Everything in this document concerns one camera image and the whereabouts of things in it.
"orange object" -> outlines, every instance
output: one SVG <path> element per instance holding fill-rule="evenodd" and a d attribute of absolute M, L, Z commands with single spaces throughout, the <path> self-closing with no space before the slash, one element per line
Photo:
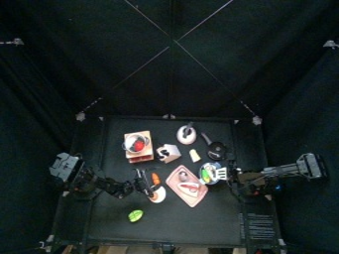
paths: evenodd
<path fill-rule="evenodd" d="M 155 173 L 153 173 L 153 181 L 157 186 L 161 185 L 161 183 L 162 183 L 159 176 Z"/>

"toy fruit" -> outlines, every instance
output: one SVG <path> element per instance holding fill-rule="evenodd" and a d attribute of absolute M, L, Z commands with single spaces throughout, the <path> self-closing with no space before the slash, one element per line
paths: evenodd
<path fill-rule="evenodd" d="M 141 140 L 137 140 L 135 143 L 134 143 L 134 150 L 135 150 L 135 152 L 142 151 L 143 148 L 145 148 L 145 143 Z"/>
<path fill-rule="evenodd" d="M 129 219 L 131 222 L 137 222 L 143 216 L 143 211 L 142 210 L 134 210 L 130 214 L 129 214 Z"/>

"red object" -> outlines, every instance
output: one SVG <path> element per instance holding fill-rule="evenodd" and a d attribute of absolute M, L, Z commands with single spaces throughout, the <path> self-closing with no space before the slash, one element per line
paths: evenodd
<path fill-rule="evenodd" d="M 182 185 L 182 187 L 190 189 L 190 191 L 198 191 L 199 190 L 198 187 L 191 186 L 191 185 Z"/>
<path fill-rule="evenodd" d="M 137 140 L 135 143 L 134 143 L 135 152 L 142 151 L 143 148 L 145 148 L 145 143 L 142 141 Z"/>

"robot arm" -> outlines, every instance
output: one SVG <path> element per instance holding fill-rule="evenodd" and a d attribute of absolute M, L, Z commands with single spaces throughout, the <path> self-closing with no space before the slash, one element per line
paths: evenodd
<path fill-rule="evenodd" d="M 137 170 L 134 183 L 126 181 L 118 182 L 111 178 L 101 178 L 91 167 L 86 167 L 86 162 L 81 157 L 74 157 L 62 153 L 54 165 L 50 167 L 51 175 L 63 180 L 66 191 L 82 193 L 101 189 L 117 198 L 127 197 L 134 190 L 143 192 L 149 197 L 154 197 L 154 191 L 149 184 L 145 171 Z"/>

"toy food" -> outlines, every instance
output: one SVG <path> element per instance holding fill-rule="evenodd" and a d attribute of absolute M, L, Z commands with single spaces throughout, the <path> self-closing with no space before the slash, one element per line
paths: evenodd
<path fill-rule="evenodd" d="M 142 210 L 134 210 L 130 214 L 129 214 L 129 219 L 131 222 L 137 222 L 143 216 L 143 211 Z"/>

